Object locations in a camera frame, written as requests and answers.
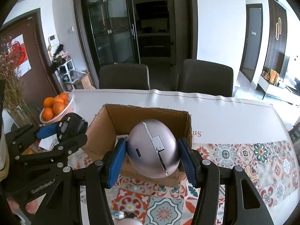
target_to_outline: blue gripper pad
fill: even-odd
[[[118,181],[119,174],[126,156],[126,143],[124,138],[120,138],[109,160],[105,165],[107,174],[107,184],[111,188]]]
[[[177,146],[179,148],[180,161],[187,176],[187,180],[192,184],[194,188],[196,188],[197,177],[195,165],[199,164],[199,162],[195,160],[196,157],[185,138],[180,138],[177,141]]]
[[[38,139],[45,139],[56,134],[57,126],[60,122],[53,123],[51,125],[40,127],[36,133]]]

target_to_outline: person's hand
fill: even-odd
[[[16,210],[20,208],[19,204],[15,202],[12,198],[7,198],[6,201],[12,213],[16,214]],[[34,214],[38,209],[38,201],[33,200],[29,202],[28,204],[26,204],[25,209],[28,213]]]

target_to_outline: white basket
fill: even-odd
[[[67,107],[60,113],[58,114],[55,118],[51,119],[50,121],[45,122],[42,118],[42,113],[44,111],[44,109],[41,111],[40,113],[40,121],[45,125],[49,125],[49,124],[53,124],[55,122],[59,122],[66,114],[68,113],[74,113],[76,111],[76,103],[75,103],[75,96],[72,93],[66,92],[68,93],[68,97],[69,97],[69,104],[67,105]]]

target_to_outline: dining chair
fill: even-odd
[[[179,74],[177,91],[232,97],[233,69],[196,59],[186,59]]]
[[[99,89],[150,90],[149,69],[144,64],[112,64],[99,71]]]

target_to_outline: table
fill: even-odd
[[[74,90],[76,113],[90,124],[103,104],[160,107],[191,114],[193,148],[217,165],[241,165],[261,194],[275,225],[282,225],[299,202],[299,167],[284,124],[272,104],[198,93],[140,90]],[[86,167],[82,151],[71,155],[73,168]],[[177,187],[119,177],[107,190],[112,210],[135,212],[144,223],[188,225],[199,190],[186,180]],[[82,217],[88,224],[82,190]],[[222,224],[224,187],[220,187],[216,224]]]
[[[300,104],[300,96],[291,93],[286,88],[282,89],[280,87],[270,84],[261,75],[258,79],[258,85],[256,89],[258,89],[259,86],[262,88],[264,92],[262,99],[264,99],[265,95],[270,95],[292,104],[296,104],[296,105]]]

